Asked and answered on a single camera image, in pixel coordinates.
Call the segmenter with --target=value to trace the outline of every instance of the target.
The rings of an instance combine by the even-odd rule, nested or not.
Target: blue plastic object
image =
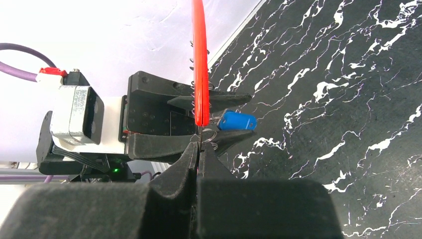
[[[256,118],[251,115],[236,113],[226,110],[217,127],[220,130],[254,130],[256,127]]]

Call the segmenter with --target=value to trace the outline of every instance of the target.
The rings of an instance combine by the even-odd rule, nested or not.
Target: screw
[[[141,80],[142,80],[142,82],[143,82],[143,83],[145,83],[145,84],[147,84],[147,83],[149,82],[149,79],[148,79],[148,78],[146,78],[146,77],[142,77],[142,78],[141,78]]]
[[[182,86],[182,84],[180,84],[180,83],[177,83],[177,82],[173,83],[173,88],[174,88],[174,89],[178,89],[178,88],[180,88],[181,86]]]

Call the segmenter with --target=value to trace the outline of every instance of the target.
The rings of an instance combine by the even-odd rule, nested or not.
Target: black marble table
[[[422,238],[422,1],[269,0],[211,68],[247,92],[239,178],[309,178],[344,236]]]

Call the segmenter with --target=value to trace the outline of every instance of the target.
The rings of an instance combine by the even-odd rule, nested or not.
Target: metal spring
[[[215,137],[217,137],[217,131],[210,129],[210,128],[204,128],[202,130],[202,132],[207,132],[207,131],[212,131],[212,132],[214,132],[214,134],[209,139],[202,141],[202,143],[210,143],[212,145],[212,147],[214,148],[214,150],[217,150],[218,144],[215,143],[215,142],[211,142],[213,139],[215,139]]]
[[[193,47],[194,46],[194,42],[193,41],[190,41],[190,43],[191,43],[191,47]],[[194,59],[193,58],[189,58],[189,60],[193,63],[194,62]],[[194,98],[194,100],[192,101],[192,106],[193,106],[193,109],[192,109],[192,114],[193,115],[195,115],[195,82],[194,81],[191,81],[191,89],[193,90],[192,91],[192,94],[191,94],[191,96]],[[215,89],[215,86],[214,86],[214,84],[213,83],[211,83],[210,81],[208,81],[208,90],[210,90],[210,91],[212,91],[212,90],[214,90]],[[217,131],[215,131],[215,130],[212,130],[212,129],[210,129],[210,128],[204,128],[203,130],[202,130],[202,132],[206,132],[206,131],[213,131],[214,132],[214,134],[212,135],[212,137],[211,138],[209,138],[209,139],[206,139],[206,140],[204,140],[204,141],[202,141],[203,143],[210,143],[211,145],[212,145],[212,147],[214,148],[214,150],[217,150],[218,149],[218,144],[217,143],[215,143],[215,142],[211,142],[216,136],[217,136]]]
[[[191,47],[193,47],[194,46],[194,42],[193,41],[190,41],[190,43],[191,43]],[[189,58],[189,60],[193,63],[194,62],[194,59],[193,58]],[[191,70],[194,70],[195,68],[193,67],[193,66],[190,66],[189,67]],[[193,115],[195,115],[195,81],[191,81],[191,89],[193,90],[193,92],[192,92],[192,94],[191,94],[191,96],[194,98],[194,101],[192,101],[192,106],[193,106],[193,109],[192,109],[192,114]],[[210,81],[208,81],[208,90],[210,90],[210,91],[212,91],[212,90],[214,90],[215,89],[215,86],[214,86],[214,84],[213,83],[211,83]]]

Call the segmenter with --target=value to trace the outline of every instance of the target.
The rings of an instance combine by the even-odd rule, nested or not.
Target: red connector
[[[67,76],[67,72],[65,70],[61,71],[59,68],[54,68],[54,67],[41,68],[39,73],[44,73],[48,75],[57,75],[57,76],[62,76],[62,77]]]

